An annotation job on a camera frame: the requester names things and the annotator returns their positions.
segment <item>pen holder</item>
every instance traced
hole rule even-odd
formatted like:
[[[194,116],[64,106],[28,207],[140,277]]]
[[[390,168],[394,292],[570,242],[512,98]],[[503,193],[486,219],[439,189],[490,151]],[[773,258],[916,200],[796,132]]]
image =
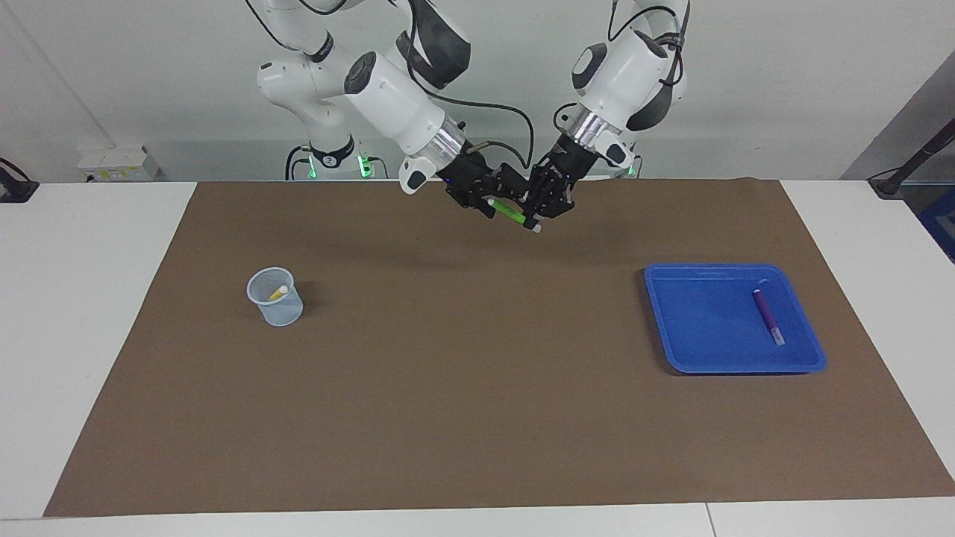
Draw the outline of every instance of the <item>pen holder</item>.
[[[285,286],[288,292],[273,298]],[[302,299],[295,289],[292,273],[281,267],[263,268],[245,286],[245,294],[259,307],[265,322],[274,327],[288,326],[302,315]]]

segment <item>brown paper mat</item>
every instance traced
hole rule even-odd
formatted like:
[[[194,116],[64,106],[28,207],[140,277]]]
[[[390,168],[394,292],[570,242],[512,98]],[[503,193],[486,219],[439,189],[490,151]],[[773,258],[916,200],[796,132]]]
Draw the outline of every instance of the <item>brown paper mat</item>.
[[[576,194],[535,235],[438,184],[200,184],[46,515],[955,495],[778,183]],[[828,369],[678,376],[661,262],[779,265]]]

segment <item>blue tray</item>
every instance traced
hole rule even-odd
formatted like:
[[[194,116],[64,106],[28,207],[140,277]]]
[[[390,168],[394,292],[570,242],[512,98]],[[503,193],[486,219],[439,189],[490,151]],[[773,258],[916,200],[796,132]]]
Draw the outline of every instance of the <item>blue tray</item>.
[[[667,360],[683,373],[813,373],[826,357],[782,270],[772,265],[652,265],[647,290]],[[763,292],[786,340],[753,300]]]

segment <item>marker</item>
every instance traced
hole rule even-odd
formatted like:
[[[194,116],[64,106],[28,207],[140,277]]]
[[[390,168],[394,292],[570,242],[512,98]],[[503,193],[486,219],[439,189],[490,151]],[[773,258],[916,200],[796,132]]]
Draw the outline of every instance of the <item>marker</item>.
[[[507,218],[510,218],[511,220],[513,220],[514,222],[517,222],[518,224],[522,226],[524,225],[525,222],[527,222],[526,216],[520,214],[518,211],[512,209],[510,206],[499,202],[495,198],[488,198],[487,204],[492,206],[494,209],[496,209],[500,214],[506,216]],[[534,226],[534,229],[532,229],[532,231],[534,231],[535,233],[540,233],[541,225],[537,224],[536,226]]]
[[[773,341],[775,341],[776,345],[785,345],[786,340],[782,338],[782,332],[779,330],[779,325],[775,322],[773,312],[770,310],[770,305],[766,302],[766,297],[763,296],[763,291],[759,289],[754,290],[753,300],[756,301],[759,314],[763,316],[763,322],[766,323],[766,328],[769,329],[773,335]]]
[[[272,296],[268,297],[269,302],[274,302],[283,296],[288,294],[288,286],[281,286],[272,293]]]

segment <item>white table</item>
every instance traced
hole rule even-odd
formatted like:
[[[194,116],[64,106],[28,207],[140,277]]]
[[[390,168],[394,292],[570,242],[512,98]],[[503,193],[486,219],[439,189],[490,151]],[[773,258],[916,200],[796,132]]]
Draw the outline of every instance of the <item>white table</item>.
[[[955,474],[955,266],[865,183],[784,186]],[[955,535],[955,498],[35,520],[194,188],[45,184],[0,205],[0,535]]]

